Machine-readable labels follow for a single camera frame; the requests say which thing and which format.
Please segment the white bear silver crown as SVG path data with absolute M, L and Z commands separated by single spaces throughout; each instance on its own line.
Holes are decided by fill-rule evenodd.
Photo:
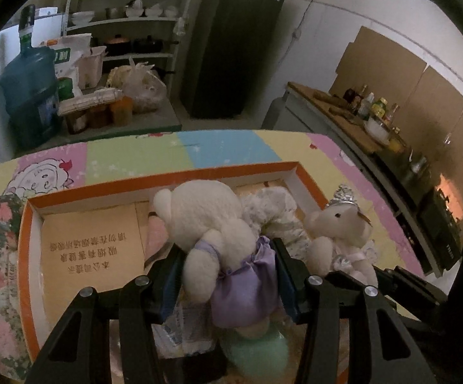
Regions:
M 322 210 L 305 217 L 304 226 L 312 237 L 306 251 L 309 273 L 326 277 L 342 271 L 362 284 L 378 286 L 373 264 L 363 252 L 373 227 L 349 186 L 341 184 Z

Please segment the white bear purple dress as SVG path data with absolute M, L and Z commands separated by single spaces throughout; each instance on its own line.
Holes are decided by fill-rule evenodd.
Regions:
M 187 298 L 210 305 L 215 327 L 263 337 L 279 306 L 276 252 L 245 222 L 236 193 L 217 180 L 190 180 L 156 192 L 152 204 L 186 254 Z

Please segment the orange rimmed cardboard box tray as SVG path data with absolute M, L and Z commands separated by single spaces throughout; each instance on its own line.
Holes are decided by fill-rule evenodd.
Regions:
M 280 182 L 304 213 L 327 202 L 312 176 L 297 162 L 165 173 L 28 199 L 20 223 L 17 272 L 20 320 L 33 363 L 80 290 L 116 290 L 143 275 L 146 210 L 155 192 L 198 179 L 218 180 L 243 189 Z M 110 329 L 110 383 L 125 383 L 118 321 L 110 321 Z M 220 348 L 206 356 L 212 363 L 208 373 L 197 372 L 205 360 L 202 356 L 158 359 L 164 383 L 214 381 L 228 370 Z

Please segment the colourful cartoon play mat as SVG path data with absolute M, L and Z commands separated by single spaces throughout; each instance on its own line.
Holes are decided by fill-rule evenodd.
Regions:
M 380 268 L 402 265 L 423 269 L 392 210 L 345 152 L 316 133 L 267 130 L 202 130 L 125 136 L 76 143 L 29 154 L 0 164 L 0 196 L 17 192 L 27 170 L 53 169 L 50 192 L 107 181 L 166 172 L 227 165 L 297 161 L 312 176 L 323 196 L 339 185 L 353 189 L 374 226 L 370 249 Z

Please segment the white bowl on counter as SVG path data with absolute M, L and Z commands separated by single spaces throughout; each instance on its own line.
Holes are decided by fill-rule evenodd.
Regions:
M 364 123 L 364 129 L 370 137 L 382 145 L 390 144 L 390 129 L 376 116 L 371 116 Z

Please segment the kitchen counter with cutting board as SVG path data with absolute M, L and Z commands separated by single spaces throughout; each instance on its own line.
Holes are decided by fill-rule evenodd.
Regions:
M 400 153 L 372 137 L 345 100 L 296 82 L 272 101 L 263 129 L 317 133 L 332 139 L 387 202 L 426 274 L 442 277 L 461 258 L 459 220 L 422 154 Z

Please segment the group of condiment bottles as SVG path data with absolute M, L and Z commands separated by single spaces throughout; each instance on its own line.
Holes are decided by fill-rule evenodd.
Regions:
M 376 116 L 390 129 L 391 135 L 393 131 L 392 121 L 400 105 L 398 103 L 390 104 L 384 97 L 376 98 L 373 92 L 367 93 L 367 89 L 367 85 L 363 85 L 359 90 L 356 88 L 347 89 L 344 93 L 344 100 L 348 103 L 348 108 L 353 115 L 359 118 L 363 129 L 368 118 Z

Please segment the plastic bag of vegetables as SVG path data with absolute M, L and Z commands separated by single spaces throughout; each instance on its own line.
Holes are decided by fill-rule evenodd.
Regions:
M 107 77 L 106 87 L 117 88 L 133 103 L 134 114 L 145 114 L 158 110 L 167 99 L 167 86 L 158 77 L 148 62 L 135 63 L 113 68 Z

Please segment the blue water jug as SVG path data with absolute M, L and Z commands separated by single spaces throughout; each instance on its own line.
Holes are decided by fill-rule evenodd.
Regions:
M 32 45 L 35 6 L 20 14 L 20 52 L 4 67 L 0 89 L 13 137 L 22 150 L 37 148 L 55 135 L 58 116 L 58 79 L 55 52 L 47 46 Z

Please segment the grey metal shelf rack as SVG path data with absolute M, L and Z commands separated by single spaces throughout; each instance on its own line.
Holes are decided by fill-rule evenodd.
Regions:
M 171 92 L 191 0 L 66 0 L 64 36 L 89 33 L 107 47 L 104 71 L 132 60 L 154 67 Z

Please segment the black refrigerator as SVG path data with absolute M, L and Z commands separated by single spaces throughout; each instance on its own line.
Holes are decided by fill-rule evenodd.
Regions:
M 249 104 L 284 0 L 202 0 L 179 100 L 196 119 L 230 119 Z

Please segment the brown cardboard wall sheet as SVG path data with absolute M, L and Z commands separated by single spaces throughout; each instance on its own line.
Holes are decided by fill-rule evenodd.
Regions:
M 330 92 L 363 88 L 399 109 L 402 138 L 424 152 L 463 190 L 463 95 L 405 47 L 363 27 L 336 69 Z

